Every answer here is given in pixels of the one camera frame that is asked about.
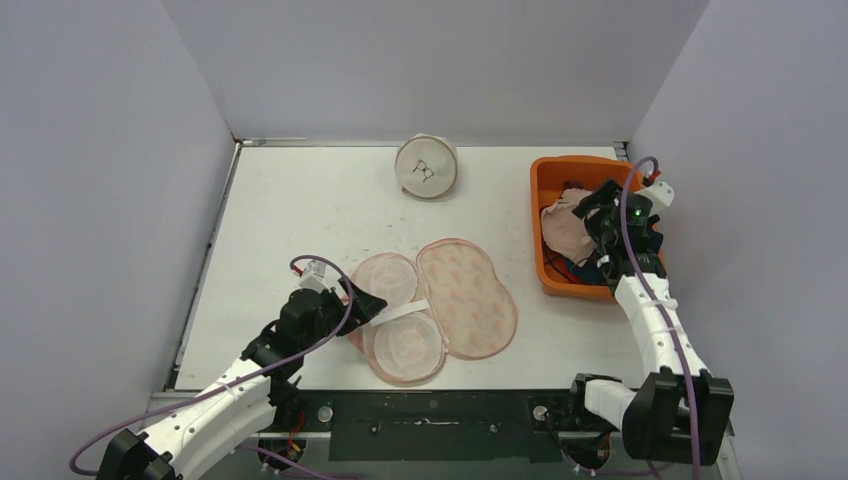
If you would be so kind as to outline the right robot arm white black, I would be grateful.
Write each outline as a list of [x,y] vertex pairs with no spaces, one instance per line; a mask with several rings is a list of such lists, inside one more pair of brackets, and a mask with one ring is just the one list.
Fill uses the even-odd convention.
[[654,226],[672,194],[661,184],[628,193],[608,180],[573,210],[631,326],[645,378],[631,389],[611,376],[579,374],[565,414],[580,429],[603,420],[620,432],[633,459],[710,466],[720,455],[734,391],[696,354],[670,292]]

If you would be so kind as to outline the floral mesh laundry bag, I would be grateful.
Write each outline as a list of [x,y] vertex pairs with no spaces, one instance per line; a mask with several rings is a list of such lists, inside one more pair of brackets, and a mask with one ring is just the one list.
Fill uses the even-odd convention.
[[517,331],[512,295],[485,251],[464,239],[435,241],[414,259],[394,252],[371,256],[352,280],[387,307],[347,337],[372,372],[394,386],[429,382],[448,357],[495,356]]

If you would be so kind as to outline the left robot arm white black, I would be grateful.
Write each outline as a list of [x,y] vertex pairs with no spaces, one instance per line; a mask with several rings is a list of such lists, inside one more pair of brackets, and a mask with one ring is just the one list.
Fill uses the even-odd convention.
[[373,320],[388,306],[342,277],[332,287],[298,289],[276,320],[251,340],[217,381],[158,413],[138,433],[122,429],[107,445],[98,479],[197,479],[251,435],[282,431],[303,413],[292,377],[307,353]]

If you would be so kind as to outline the beige pink lace bra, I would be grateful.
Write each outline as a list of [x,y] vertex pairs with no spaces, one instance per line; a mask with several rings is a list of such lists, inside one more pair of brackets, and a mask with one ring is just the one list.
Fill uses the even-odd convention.
[[573,213],[591,191],[570,188],[540,214],[541,234],[544,243],[572,263],[583,266],[595,251],[595,243],[587,233],[583,221]]

